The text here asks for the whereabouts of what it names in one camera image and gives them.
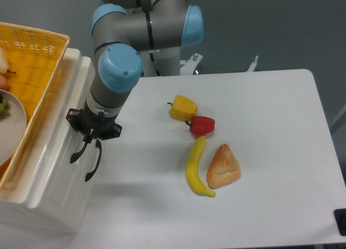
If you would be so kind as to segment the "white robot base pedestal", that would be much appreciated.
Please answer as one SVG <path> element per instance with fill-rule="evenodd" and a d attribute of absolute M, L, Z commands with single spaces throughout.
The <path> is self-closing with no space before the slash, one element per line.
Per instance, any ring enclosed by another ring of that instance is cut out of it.
<path fill-rule="evenodd" d="M 242 61 L 226 52 L 198 53 L 187 56 L 180 47 L 140 51 L 142 77 L 191 76 L 229 72 L 254 72 L 258 56 Z"/>

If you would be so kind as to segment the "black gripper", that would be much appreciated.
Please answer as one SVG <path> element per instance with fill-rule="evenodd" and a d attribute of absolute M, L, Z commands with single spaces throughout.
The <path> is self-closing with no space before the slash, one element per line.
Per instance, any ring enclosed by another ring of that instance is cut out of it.
<path fill-rule="evenodd" d="M 83 109 L 70 108 L 66 120 L 71 127 L 83 135 L 83 142 L 91 143 L 92 139 L 110 140 L 118 138 L 122 132 L 122 126 L 115 123 L 116 116 L 106 117 L 91 111 L 87 104 Z"/>

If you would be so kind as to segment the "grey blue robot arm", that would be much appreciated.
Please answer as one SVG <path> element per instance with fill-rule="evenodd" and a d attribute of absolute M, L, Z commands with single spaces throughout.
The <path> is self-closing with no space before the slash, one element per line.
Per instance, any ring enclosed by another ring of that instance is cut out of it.
<path fill-rule="evenodd" d="M 185 47 L 204 36 L 202 11 L 188 0 L 98 0 L 92 16 L 95 76 L 82 109 L 66 116 L 83 142 L 120 136 L 115 120 L 143 70 L 141 52 Z"/>

